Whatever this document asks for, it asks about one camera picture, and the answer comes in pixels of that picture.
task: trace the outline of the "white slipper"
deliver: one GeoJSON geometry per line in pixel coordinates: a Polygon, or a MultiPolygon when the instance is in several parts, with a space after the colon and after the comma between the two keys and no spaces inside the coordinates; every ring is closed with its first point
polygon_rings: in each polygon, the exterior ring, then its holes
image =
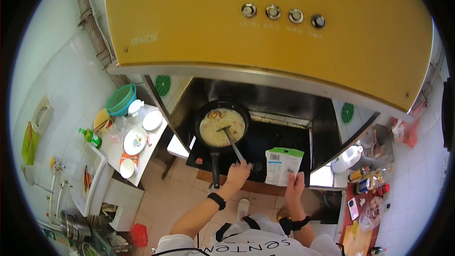
{"type": "Polygon", "coordinates": [[[237,209],[237,221],[240,221],[243,217],[248,215],[248,211],[250,210],[250,201],[248,199],[241,199],[238,202],[238,209],[237,209]]]}

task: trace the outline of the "green bottle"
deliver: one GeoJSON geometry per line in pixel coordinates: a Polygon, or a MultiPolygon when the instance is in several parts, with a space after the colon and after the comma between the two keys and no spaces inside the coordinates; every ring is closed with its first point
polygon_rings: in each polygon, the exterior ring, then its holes
{"type": "Polygon", "coordinates": [[[100,149],[103,141],[101,140],[101,138],[99,136],[94,134],[89,128],[88,129],[79,128],[79,133],[84,134],[84,139],[86,140],[86,142],[88,142],[89,144],[96,147],[97,150],[100,149]]]}

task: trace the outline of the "barcode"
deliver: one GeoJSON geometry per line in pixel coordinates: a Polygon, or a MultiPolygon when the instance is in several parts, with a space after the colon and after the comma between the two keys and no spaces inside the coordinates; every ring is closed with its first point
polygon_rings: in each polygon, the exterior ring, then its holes
{"type": "Polygon", "coordinates": [[[270,153],[270,160],[280,160],[280,156],[277,154],[270,153]]]}

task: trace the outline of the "cutting board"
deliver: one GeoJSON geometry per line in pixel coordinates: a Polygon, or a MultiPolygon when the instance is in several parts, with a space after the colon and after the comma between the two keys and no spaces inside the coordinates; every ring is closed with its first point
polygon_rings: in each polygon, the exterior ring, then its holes
{"type": "Polygon", "coordinates": [[[373,230],[361,231],[359,228],[357,230],[357,237],[354,239],[354,235],[351,233],[351,229],[352,225],[346,226],[346,231],[344,233],[343,239],[344,253],[349,256],[357,256],[357,253],[361,253],[362,256],[366,256],[371,242],[373,230]]]}

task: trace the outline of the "frying pan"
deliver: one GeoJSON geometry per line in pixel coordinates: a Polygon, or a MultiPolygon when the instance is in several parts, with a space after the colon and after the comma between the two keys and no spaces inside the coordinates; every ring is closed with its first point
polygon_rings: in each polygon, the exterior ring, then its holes
{"type": "Polygon", "coordinates": [[[226,109],[231,109],[239,113],[243,121],[245,122],[245,132],[243,133],[242,138],[240,138],[235,144],[238,145],[242,139],[245,137],[248,131],[248,127],[250,125],[251,121],[251,116],[248,110],[241,104],[228,101],[228,100],[215,100],[212,102],[209,102],[205,104],[204,106],[201,107],[197,111],[196,114],[196,119],[195,119],[195,133],[196,133],[196,138],[201,142],[202,145],[204,145],[210,152],[210,158],[212,159],[212,176],[213,176],[213,187],[215,189],[220,188],[220,171],[219,171],[219,166],[218,166],[218,160],[220,157],[220,152],[229,152],[232,151],[232,146],[222,146],[222,147],[216,147],[212,145],[208,145],[201,137],[201,133],[199,132],[199,125],[201,124],[201,121],[206,117],[208,113],[211,111],[218,109],[218,108],[226,108],[226,109]]]}

